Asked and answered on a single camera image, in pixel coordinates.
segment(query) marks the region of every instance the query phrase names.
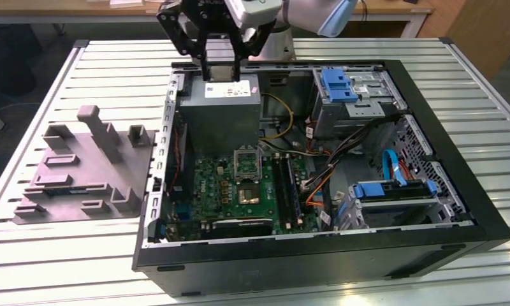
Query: aluminum workbench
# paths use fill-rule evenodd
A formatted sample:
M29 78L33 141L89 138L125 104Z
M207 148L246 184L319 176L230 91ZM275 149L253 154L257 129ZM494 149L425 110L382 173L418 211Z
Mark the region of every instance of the aluminum workbench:
M214 56L230 56L223 43L207 46ZM402 60L510 225L510 106L457 47L437 39L302 39L295 53L298 59ZM16 225L14 202L44 155L46 124L86 132L77 108L97 105L118 131L132 124L158 129L170 63L186 60L169 41L90 41L72 50L0 178L0 305L510 303L510 242L419 279L174 300L130 271L138 219Z

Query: motherboard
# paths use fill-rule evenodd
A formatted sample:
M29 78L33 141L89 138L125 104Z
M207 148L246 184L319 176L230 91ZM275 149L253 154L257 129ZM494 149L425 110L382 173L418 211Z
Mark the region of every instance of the motherboard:
M230 238L227 231L237 235L243 221L249 233L242 235L249 236L318 231L314 211L303 205L299 209L299 183L307 178L303 157L247 153L195 160L193 199L175 203L174 240L199 240L218 227L225 229L223 237L206 238Z

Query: black cable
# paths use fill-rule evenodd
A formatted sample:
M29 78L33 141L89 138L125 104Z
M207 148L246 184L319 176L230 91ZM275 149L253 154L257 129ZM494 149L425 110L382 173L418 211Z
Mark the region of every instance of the black cable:
M281 134L279 126L275 126L275 134L277 134L277 135ZM285 137L285 134L281 135L278 138L285 142L285 144L289 146L290 150L294 150L294 149L295 149L295 148L293 147L293 144L290 143L289 139Z
M361 17L361 21L367 21L367 8L365 0L361 0L361 3L363 4L363 15Z
M327 172L333 170L335 164L339 161L339 156L346 154L349 150L361 144L373 128L383 123L397 121L401 117L402 115L398 113L385 118L375 118L367 124L365 124L351 135L349 135L334 149L334 152L330 154L326 160L327 166L313 178L306 181L305 184L313 184L318 179L322 179L327 175Z
M321 196L323 199L323 211L330 217L330 224L325 224L322 226L323 231L331 231L333 230L333 200L330 199L330 184L329 181L325 182L325 184L321 186Z

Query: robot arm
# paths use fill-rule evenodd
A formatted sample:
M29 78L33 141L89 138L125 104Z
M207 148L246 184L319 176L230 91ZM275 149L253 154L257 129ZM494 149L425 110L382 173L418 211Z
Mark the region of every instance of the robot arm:
M275 17L286 24L333 37L343 29L355 4L357 0L179 0L161 5L157 19L179 54L190 55L201 66L203 80L237 82L241 61L259 54ZM198 29L195 40L187 37L179 25L181 13ZM255 31L249 40L242 41L246 29ZM205 44L210 34L227 35L234 51L231 64L207 62Z
M275 23L281 0L182 0L161 7L158 22L181 55L190 55L202 68L205 81L239 81L239 62L258 55ZM189 39L179 26L183 13L198 28L198 37ZM243 42L241 30L255 27L251 38ZM233 66L207 63L205 43L210 34L225 34L234 51Z

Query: floor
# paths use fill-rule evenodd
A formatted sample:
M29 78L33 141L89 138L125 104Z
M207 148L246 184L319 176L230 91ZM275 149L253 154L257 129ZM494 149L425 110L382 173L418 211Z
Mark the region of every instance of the floor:
M56 35L50 25L33 25L33 30L44 48L44 53L29 62L38 85L29 94L21 97L9 98L0 95L0 107L12 103L40 103L42 101L72 49L73 42L77 39L145 40L163 38L157 23L128 25L68 24L64 36ZM491 84L510 104L510 59L491 80ZM6 129L0 132L0 175L32 121L36 109L36 105L20 105L0 112L0 117L8 124Z

